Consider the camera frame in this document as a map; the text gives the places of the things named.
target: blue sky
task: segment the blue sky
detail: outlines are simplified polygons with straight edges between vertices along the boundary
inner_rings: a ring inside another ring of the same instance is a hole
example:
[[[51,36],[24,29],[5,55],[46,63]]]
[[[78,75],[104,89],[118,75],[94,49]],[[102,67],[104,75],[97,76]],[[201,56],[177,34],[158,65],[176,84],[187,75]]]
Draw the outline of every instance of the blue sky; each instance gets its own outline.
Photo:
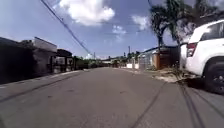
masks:
[[[85,46],[100,58],[157,46],[149,29],[147,0],[45,0]],[[86,57],[84,51],[40,0],[1,0],[0,36],[23,40],[34,36]],[[174,45],[169,34],[166,44]]]

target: house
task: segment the house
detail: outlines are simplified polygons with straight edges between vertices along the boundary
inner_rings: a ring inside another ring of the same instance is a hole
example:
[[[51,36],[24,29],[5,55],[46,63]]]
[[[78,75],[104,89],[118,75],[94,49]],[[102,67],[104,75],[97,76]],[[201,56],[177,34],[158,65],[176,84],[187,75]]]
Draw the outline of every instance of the house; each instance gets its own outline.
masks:
[[[138,59],[139,69],[162,69],[171,67],[179,60],[179,53],[177,46],[161,46],[160,56],[159,47],[151,48],[142,52]]]
[[[75,67],[74,64],[75,62],[71,52],[64,49],[57,50],[57,55],[55,56],[53,64],[55,73],[71,71]]]
[[[36,76],[53,73],[53,61],[57,55],[57,46],[38,37],[32,40],[33,56],[36,60]]]
[[[0,37],[0,83],[52,73],[57,46],[38,37],[17,42]]]

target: tire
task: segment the tire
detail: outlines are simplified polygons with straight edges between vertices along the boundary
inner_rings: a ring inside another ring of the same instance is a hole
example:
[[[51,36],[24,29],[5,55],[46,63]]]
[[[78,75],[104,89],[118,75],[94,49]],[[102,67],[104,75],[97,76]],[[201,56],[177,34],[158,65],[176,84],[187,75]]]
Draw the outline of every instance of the tire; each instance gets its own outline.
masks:
[[[205,87],[208,91],[224,94],[224,62],[208,66],[205,71]]]

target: parked car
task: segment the parked car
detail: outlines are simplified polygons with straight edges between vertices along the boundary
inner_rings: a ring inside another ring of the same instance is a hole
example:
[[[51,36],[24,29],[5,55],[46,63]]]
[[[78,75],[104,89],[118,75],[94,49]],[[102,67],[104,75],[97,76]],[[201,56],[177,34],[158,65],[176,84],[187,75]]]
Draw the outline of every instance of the parked car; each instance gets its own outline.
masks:
[[[205,86],[224,94],[224,19],[197,27],[187,44],[186,70],[205,79]]]
[[[186,36],[180,45],[180,69],[185,70],[186,60],[187,60],[187,44],[190,40],[191,35]]]

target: car window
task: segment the car window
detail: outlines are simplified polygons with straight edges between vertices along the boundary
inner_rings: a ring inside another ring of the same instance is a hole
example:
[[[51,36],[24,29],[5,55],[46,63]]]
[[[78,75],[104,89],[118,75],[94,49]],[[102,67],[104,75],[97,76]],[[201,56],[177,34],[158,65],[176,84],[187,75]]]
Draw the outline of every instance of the car window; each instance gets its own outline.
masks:
[[[223,23],[211,25],[201,37],[200,41],[223,38]]]

